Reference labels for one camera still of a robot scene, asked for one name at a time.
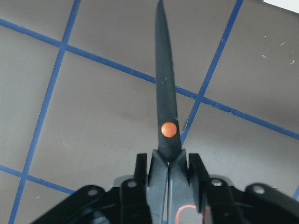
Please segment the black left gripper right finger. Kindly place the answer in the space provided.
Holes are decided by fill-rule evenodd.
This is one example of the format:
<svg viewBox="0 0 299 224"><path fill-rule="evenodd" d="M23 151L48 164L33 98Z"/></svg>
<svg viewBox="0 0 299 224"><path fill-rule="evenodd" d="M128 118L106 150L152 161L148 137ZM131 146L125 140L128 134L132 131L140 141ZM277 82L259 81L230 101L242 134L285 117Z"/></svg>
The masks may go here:
<svg viewBox="0 0 299 224"><path fill-rule="evenodd" d="M196 209L205 224L297 224L299 203L263 183L244 191L212 177L199 154L189 154L189 181Z"/></svg>

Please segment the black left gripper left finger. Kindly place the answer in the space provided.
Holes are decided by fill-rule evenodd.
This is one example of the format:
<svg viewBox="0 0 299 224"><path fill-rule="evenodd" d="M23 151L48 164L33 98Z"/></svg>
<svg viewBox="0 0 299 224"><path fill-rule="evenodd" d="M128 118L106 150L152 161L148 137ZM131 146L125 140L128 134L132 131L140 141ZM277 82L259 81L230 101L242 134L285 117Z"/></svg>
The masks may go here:
<svg viewBox="0 0 299 224"><path fill-rule="evenodd" d="M150 224L146 198L147 155L136 156L133 178L105 191L87 185L41 215L35 224Z"/></svg>

